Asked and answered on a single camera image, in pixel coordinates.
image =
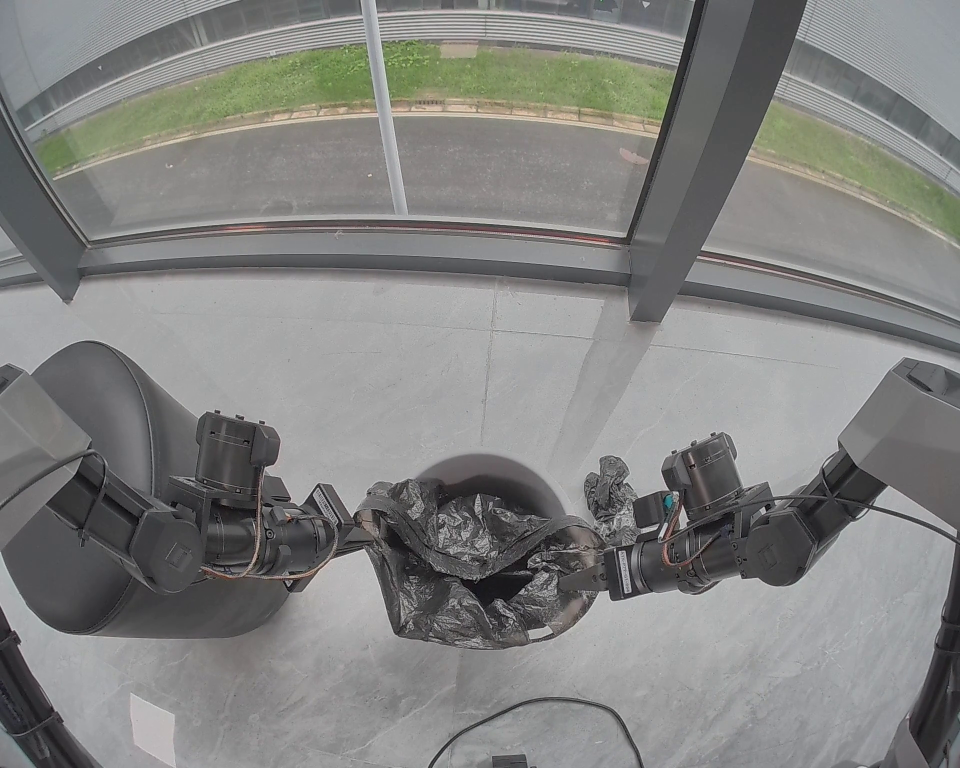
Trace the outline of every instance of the plastic bag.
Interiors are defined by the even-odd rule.
[[[624,482],[629,474],[623,459],[604,456],[600,459],[600,474],[591,472],[584,480],[587,506],[609,546],[633,544],[639,535],[634,520],[636,492]]]
[[[512,648],[562,634],[596,597],[558,585],[602,558],[603,539],[579,517],[533,516],[492,495],[451,498],[435,480],[367,494],[356,517],[373,536],[367,552],[398,636]]]

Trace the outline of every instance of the white pole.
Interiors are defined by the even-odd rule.
[[[390,194],[394,199],[394,213],[397,216],[406,216],[407,195],[403,190],[400,155],[396,151],[394,114],[390,109],[390,88],[387,87],[387,67],[383,63],[380,26],[376,20],[376,0],[360,0],[360,10],[363,13],[363,30],[367,38],[367,56],[370,58],[370,75],[373,79],[373,98],[376,101],[376,117],[380,121],[383,154],[387,158],[387,179],[390,181]]]

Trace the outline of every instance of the asphalt road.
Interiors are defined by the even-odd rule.
[[[652,139],[583,125],[398,116],[414,216],[625,230]],[[56,182],[95,236],[184,222],[393,213],[376,120],[277,124],[117,158]],[[874,205],[748,162],[708,244],[960,312],[960,249]]]

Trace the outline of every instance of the curb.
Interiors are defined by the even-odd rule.
[[[544,105],[497,101],[492,99],[399,99],[391,102],[391,109],[394,113],[400,114],[476,114],[488,117],[515,117],[518,119],[537,120],[555,124],[581,123],[597,128],[606,128],[648,137],[656,137],[660,133],[660,120],[645,120],[636,115],[621,112],[607,112],[602,109],[546,107]],[[220,132],[229,132],[235,129],[272,123],[310,122],[338,117],[361,117],[375,114],[376,105],[373,100],[332,104],[325,107],[320,107],[316,104],[306,104],[296,109],[247,112],[245,114],[224,118],[215,123],[207,123],[195,129],[155,133],[138,142],[115,147],[109,152],[104,152],[100,155],[89,157],[83,162],[61,168],[52,176],[52,179],[59,180],[71,174],[79,173],[87,168],[119,157],[132,155],[136,152],[146,151],[168,144],[175,144],[193,138],[214,135]],[[945,232],[936,229],[925,219],[920,218],[912,211],[892,201],[881,198],[855,181],[837,174],[815,171],[799,163],[780,159],[776,153],[766,150],[751,149],[748,154],[748,159],[760,165],[775,168],[802,179],[814,181],[837,192],[843,192],[863,203],[873,205],[887,213],[899,216],[904,221],[939,237],[941,240],[960,247],[960,242]]]

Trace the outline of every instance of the piece of paper on floor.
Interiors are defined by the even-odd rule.
[[[130,694],[133,743],[148,755],[177,768],[174,757],[174,713]]]

